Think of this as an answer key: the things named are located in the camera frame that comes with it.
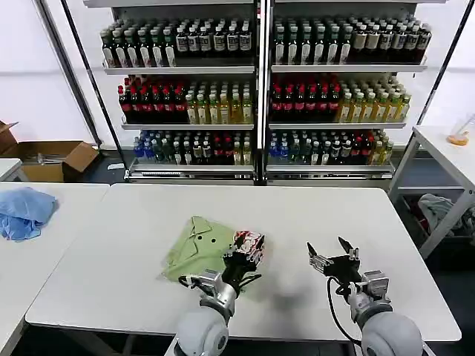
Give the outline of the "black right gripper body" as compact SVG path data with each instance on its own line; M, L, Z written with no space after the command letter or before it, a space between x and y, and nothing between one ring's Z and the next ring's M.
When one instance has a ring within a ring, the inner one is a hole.
M351 283L360 283L359 267L361 261L349 255L330 257L329 263L324 267L324 276L334 277L343 286Z

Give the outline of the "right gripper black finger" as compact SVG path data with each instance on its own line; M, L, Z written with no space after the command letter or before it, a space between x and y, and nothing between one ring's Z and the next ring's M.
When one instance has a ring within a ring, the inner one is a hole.
M342 237L338 237L338 241L341 247L344 249L345 254L338 256L340 261L356 263L359 261L359 249L354 248L351 243Z
M322 274L326 274L327 269L333 264L333 261L329 260L325 256L318 254L310 242L307 242L307 250L309 255L309 264L316 271Z

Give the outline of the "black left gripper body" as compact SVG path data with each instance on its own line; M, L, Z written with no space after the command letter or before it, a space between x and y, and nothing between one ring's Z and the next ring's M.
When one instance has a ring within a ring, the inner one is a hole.
M222 281L233 288L240 288L245 275L257 270L256 263L251 261L246 254L226 254L223 261L225 269L222 273Z

